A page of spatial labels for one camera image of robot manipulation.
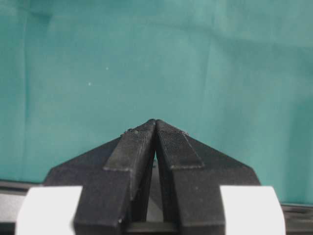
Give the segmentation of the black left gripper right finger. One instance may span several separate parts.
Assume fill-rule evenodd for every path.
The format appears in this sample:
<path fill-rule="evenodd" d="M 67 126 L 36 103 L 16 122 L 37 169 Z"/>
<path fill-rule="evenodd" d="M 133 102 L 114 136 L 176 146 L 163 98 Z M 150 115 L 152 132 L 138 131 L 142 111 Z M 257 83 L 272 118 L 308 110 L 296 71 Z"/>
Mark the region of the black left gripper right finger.
<path fill-rule="evenodd" d="M 155 134 L 164 220 L 181 235 L 224 235 L 220 186 L 258 186 L 254 170 L 160 119 Z"/>

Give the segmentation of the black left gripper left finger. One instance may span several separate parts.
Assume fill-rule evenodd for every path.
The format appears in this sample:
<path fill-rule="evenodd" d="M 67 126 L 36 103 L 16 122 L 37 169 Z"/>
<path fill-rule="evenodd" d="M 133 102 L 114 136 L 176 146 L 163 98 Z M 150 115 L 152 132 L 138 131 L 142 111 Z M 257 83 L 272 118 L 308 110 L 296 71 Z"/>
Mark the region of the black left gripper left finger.
<path fill-rule="evenodd" d="M 147 218 L 156 121 L 53 167 L 45 186 L 82 186 L 74 217 L 78 235 L 120 235 Z"/>

